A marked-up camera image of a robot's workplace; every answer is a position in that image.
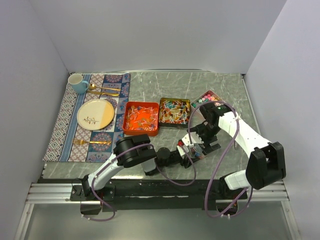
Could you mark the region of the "clear glass jar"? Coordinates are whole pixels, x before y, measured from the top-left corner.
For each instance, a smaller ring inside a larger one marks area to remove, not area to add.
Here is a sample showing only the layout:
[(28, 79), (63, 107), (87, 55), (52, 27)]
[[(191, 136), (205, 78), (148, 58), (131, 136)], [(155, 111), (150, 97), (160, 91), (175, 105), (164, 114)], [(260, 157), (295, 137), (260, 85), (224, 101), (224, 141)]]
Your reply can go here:
[(197, 152), (192, 151), (192, 148), (190, 148), (189, 156), (192, 159), (193, 162), (197, 162), (204, 158), (204, 154), (199, 154)]

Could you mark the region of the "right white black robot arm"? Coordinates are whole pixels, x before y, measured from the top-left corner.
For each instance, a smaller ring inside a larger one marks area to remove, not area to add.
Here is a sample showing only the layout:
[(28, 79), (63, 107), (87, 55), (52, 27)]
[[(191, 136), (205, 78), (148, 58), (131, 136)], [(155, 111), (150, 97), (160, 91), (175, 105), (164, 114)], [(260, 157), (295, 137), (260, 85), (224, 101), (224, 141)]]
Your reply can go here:
[(228, 103), (217, 100), (202, 103), (197, 107), (204, 122), (188, 127), (182, 141), (185, 146), (207, 147), (216, 140), (217, 133), (226, 132), (232, 142), (237, 143), (248, 157), (244, 170), (229, 173), (222, 177), (219, 194), (231, 199), (238, 189), (252, 187), (260, 190), (284, 179), (287, 175), (285, 151), (279, 142), (271, 142), (251, 128)]

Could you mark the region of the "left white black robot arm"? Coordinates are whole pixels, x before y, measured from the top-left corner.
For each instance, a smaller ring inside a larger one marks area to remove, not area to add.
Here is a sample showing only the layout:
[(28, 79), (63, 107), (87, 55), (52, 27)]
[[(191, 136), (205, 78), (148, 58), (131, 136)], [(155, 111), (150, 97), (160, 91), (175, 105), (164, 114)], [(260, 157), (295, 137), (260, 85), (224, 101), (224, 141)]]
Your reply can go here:
[(81, 194), (88, 201), (94, 201), (112, 177), (123, 169), (137, 165), (142, 165), (146, 175), (153, 175), (158, 167), (171, 164), (182, 163), (193, 167), (195, 161), (186, 153), (188, 150), (179, 146), (175, 151), (166, 147), (155, 150), (147, 134), (123, 137), (116, 142), (106, 162), (81, 179)]

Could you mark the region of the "clear round jar lid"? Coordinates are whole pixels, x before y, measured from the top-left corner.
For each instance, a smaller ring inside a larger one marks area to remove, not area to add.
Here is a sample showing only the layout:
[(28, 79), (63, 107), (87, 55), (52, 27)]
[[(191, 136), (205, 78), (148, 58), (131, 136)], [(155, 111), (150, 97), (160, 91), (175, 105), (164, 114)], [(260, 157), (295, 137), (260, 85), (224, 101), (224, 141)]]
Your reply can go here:
[(195, 145), (191, 148), (191, 150), (192, 150), (193, 152), (196, 152), (196, 153), (200, 154), (200, 155), (203, 153), (202, 148), (201, 148), (201, 146), (200, 146), (199, 144), (195, 144)]

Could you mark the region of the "orange candy box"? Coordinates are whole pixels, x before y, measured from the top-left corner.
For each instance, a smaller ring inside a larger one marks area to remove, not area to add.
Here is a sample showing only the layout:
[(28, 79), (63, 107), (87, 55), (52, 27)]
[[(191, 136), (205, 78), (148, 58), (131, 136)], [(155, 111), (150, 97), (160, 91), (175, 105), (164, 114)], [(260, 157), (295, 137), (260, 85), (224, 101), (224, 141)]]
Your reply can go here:
[(147, 134), (155, 137), (159, 131), (159, 108), (156, 102), (129, 101), (125, 107), (122, 129), (125, 135)]

